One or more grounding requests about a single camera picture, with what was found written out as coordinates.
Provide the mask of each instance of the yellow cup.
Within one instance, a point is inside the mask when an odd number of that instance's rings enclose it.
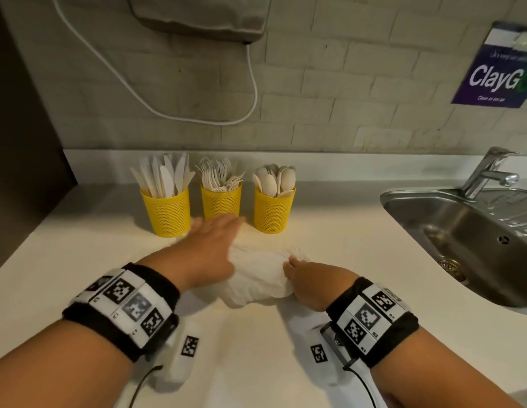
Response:
[[[188,232],[191,225],[188,188],[178,196],[167,199],[143,196],[154,233],[162,238],[173,238]]]
[[[209,220],[222,213],[235,213],[239,216],[240,194],[243,188],[241,182],[239,187],[232,192],[211,192],[201,185],[201,197],[203,199],[203,212],[205,220]]]
[[[269,197],[256,187],[254,198],[254,226],[263,233],[280,233],[288,223],[294,193],[288,197]]]

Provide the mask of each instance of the sink basin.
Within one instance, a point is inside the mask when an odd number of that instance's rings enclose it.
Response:
[[[449,275],[497,305],[527,308],[527,191],[388,192],[382,206]]]

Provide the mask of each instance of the forearm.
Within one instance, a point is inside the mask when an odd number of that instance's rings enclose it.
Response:
[[[110,408],[132,370],[104,337],[60,320],[0,359],[0,407]]]
[[[406,408],[521,408],[479,371],[420,328],[371,370]]]

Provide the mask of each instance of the hand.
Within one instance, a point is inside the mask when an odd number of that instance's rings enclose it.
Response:
[[[244,218],[234,214],[215,216],[206,222],[196,218],[185,239],[137,263],[161,273],[181,294],[188,289],[225,281],[234,271],[227,258],[229,248],[243,222]]]
[[[359,278],[343,267],[307,262],[295,256],[290,256],[282,267],[297,300],[316,312],[324,312]]]

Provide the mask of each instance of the brick wall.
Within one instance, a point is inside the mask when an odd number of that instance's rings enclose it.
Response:
[[[527,154],[527,102],[450,104],[491,22],[527,23],[527,0],[273,0],[252,47],[260,102],[249,122],[224,128],[153,117],[49,0],[0,2],[66,148]],[[242,46],[154,33],[125,0],[62,3],[161,111],[228,120],[250,108]]]

